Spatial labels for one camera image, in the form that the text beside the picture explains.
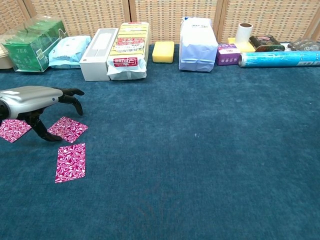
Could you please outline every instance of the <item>white tissue box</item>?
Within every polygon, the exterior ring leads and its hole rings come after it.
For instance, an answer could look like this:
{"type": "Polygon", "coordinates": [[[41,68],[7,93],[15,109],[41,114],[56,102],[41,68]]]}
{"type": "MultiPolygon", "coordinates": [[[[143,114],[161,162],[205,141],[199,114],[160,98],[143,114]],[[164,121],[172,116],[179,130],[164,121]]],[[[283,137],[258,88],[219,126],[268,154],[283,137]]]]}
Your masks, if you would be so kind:
{"type": "Polygon", "coordinates": [[[180,28],[179,69],[210,72],[215,65],[218,42],[211,19],[183,17],[180,28]]]}
{"type": "Polygon", "coordinates": [[[99,28],[84,52],[80,67],[86,81],[109,81],[107,59],[118,28],[99,28]]]}

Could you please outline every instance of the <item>white roll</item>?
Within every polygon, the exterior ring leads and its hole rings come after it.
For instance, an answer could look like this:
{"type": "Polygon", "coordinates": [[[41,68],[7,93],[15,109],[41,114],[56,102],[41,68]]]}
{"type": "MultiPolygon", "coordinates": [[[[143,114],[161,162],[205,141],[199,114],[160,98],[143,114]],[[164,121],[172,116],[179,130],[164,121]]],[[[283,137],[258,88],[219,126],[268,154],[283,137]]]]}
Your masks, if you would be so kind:
{"type": "Polygon", "coordinates": [[[249,41],[253,26],[250,23],[240,23],[235,35],[236,44],[244,44],[249,41]]]}

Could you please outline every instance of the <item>white paper bag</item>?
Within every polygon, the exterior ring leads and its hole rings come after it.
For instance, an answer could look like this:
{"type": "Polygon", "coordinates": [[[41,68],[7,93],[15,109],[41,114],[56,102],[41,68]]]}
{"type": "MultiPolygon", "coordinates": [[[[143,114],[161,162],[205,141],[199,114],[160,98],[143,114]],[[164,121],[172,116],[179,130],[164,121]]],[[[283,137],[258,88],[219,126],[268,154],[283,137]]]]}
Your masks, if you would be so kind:
{"type": "Polygon", "coordinates": [[[214,68],[218,43],[211,19],[183,17],[180,29],[179,69],[210,72],[214,68]]]}

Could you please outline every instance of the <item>yellow sponge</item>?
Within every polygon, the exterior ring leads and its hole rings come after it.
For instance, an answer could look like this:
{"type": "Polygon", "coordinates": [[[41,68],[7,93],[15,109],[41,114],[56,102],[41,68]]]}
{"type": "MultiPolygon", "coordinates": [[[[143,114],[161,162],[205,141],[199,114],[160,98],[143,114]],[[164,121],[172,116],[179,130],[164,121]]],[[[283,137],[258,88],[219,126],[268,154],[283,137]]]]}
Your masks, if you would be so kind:
{"type": "Polygon", "coordinates": [[[154,63],[171,64],[174,61],[174,41],[156,41],[152,52],[154,63]]]}
{"type": "Polygon", "coordinates": [[[254,46],[252,46],[252,44],[248,41],[242,44],[237,44],[235,42],[235,37],[228,37],[228,44],[234,44],[236,48],[240,50],[241,53],[254,53],[256,51],[254,46]]]}

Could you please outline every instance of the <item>red label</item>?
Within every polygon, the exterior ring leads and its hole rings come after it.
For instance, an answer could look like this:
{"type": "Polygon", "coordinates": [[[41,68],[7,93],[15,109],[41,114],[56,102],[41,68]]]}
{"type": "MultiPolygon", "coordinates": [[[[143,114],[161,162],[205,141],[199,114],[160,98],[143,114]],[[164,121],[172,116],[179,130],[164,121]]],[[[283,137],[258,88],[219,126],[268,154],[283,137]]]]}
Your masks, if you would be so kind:
{"type": "Polygon", "coordinates": [[[114,66],[117,67],[135,67],[138,66],[137,57],[122,57],[113,59],[114,66]]]}

